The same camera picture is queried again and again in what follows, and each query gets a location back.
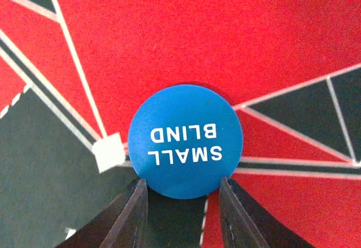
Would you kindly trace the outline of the blue small blind button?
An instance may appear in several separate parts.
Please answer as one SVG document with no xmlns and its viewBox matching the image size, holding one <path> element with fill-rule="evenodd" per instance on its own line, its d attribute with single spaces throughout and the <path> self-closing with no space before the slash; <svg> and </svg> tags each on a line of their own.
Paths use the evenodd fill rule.
<svg viewBox="0 0 361 248">
<path fill-rule="evenodd" d="M 243 151 L 240 120 L 216 92 L 196 85 L 165 88 L 136 112 L 128 133 L 132 166 L 155 192 L 193 199 L 218 189 Z"/>
</svg>

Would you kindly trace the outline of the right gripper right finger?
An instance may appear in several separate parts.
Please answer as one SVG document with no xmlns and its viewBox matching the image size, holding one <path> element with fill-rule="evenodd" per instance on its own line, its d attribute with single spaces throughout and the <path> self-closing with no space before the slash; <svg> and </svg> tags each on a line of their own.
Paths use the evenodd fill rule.
<svg viewBox="0 0 361 248">
<path fill-rule="evenodd" d="M 224 247 L 312 247 L 231 178 L 221 179 L 219 212 Z"/>
</svg>

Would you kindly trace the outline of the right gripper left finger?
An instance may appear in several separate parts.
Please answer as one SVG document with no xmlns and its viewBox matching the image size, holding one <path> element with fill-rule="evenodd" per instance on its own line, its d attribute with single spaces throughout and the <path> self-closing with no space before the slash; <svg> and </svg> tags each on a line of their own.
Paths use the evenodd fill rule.
<svg viewBox="0 0 361 248">
<path fill-rule="evenodd" d="M 64 247 L 146 247 L 148 189 L 144 179 L 127 185 L 95 218 L 63 242 Z"/>
</svg>

